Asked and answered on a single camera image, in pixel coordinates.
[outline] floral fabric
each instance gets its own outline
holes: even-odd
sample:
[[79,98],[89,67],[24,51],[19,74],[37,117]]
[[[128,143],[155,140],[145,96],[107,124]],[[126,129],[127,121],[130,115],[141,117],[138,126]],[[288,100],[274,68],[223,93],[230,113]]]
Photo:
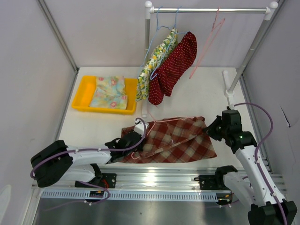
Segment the floral fabric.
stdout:
[[166,39],[163,40],[163,42],[153,50],[149,61],[147,62],[147,64],[145,65],[138,77],[135,97],[136,102],[142,99],[147,99],[149,95],[150,75],[155,69],[155,67],[158,64],[162,63],[176,47],[178,43],[178,35],[175,34],[176,32],[177,30],[172,29],[169,35],[166,37]]
[[96,90],[90,107],[126,109],[127,101],[123,76],[96,77]]

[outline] red plaid cloth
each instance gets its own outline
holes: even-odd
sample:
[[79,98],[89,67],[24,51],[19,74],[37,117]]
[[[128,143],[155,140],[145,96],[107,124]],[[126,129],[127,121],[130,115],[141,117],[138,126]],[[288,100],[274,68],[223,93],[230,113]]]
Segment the red plaid cloth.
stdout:
[[164,95],[171,96],[172,90],[183,75],[192,66],[197,55],[197,40],[194,34],[188,32],[176,46],[169,57],[163,62],[150,81],[149,102],[154,105],[162,103]]
[[[205,158],[214,158],[216,153],[210,138],[203,133],[204,117],[187,118],[156,123],[143,146],[143,152],[124,157],[123,163],[188,163]],[[122,129],[122,136],[134,127]]]

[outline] cloth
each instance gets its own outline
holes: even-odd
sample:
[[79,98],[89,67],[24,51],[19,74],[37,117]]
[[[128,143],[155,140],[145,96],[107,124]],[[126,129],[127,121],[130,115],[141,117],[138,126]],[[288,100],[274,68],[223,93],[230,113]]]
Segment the cloth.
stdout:
[[[143,152],[124,157],[123,163],[187,163],[214,158],[210,138],[203,132],[204,117],[156,123],[143,146]],[[134,127],[122,129],[122,136]]]
[[166,39],[163,40],[163,42],[153,50],[149,61],[146,63],[138,77],[135,97],[136,102],[142,99],[147,99],[149,95],[150,74],[155,69],[155,67],[162,61],[164,61],[176,47],[178,43],[178,35],[175,34],[176,32],[177,30],[172,29]]
[[153,105],[162,103],[164,95],[171,96],[172,90],[183,75],[192,66],[197,55],[197,40],[193,33],[188,32],[170,56],[154,74],[150,81],[149,102]]
[[96,89],[90,107],[126,109],[127,101],[123,76],[96,77]]

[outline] yellow tray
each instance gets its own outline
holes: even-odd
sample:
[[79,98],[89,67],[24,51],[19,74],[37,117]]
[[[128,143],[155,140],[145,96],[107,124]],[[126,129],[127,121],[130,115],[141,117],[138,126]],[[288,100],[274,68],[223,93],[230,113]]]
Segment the yellow tray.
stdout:
[[98,112],[98,113],[116,113],[132,115],[135,113],[136,109],[136,78],[125,78],[125,92],[128,96],[128,102],[126,109],[108,109],[108,108],[98,108],[90,107],[90,102],[92,101],[95,89],[96,89],[96,77],[95,76],[84,76],[82,77],[75,98],[72,103],[72,107],[79,111],[86,112]]

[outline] white wall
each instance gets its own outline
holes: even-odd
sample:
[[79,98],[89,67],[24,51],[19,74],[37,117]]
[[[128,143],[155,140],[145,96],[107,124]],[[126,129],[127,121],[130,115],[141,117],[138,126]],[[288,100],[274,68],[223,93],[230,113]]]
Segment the white wall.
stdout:
[[[78,66],[139,66],[144,54],[145,0],[46,0]],[[271,0],[153,0],[165,8],[266,7]],[[225,17],[202,66],[239,67],[261,24],[263,15],[221,14]],[[160,14],[160,24],[174,24],[175,14]],[[197,37],[198,55],[206,42],[214,14],[179,14],[178,30]],[[151,17],[150,38],[156,17]],[[167,30],[159,31],[153,47]]]
[[30,159],[53,141],[73,77],[37,3],[0,1],[0,189],[12,185],[3,225],[22,216]]
[[[267,152],[276,173],[283,174],[289,200],[300,209],[300,1],[287,0],[274,26],[246,70],[251,99],[274,119]],[[283,111],[290,122],[287,127]],[[257,112],[264,135],[270,123]]]

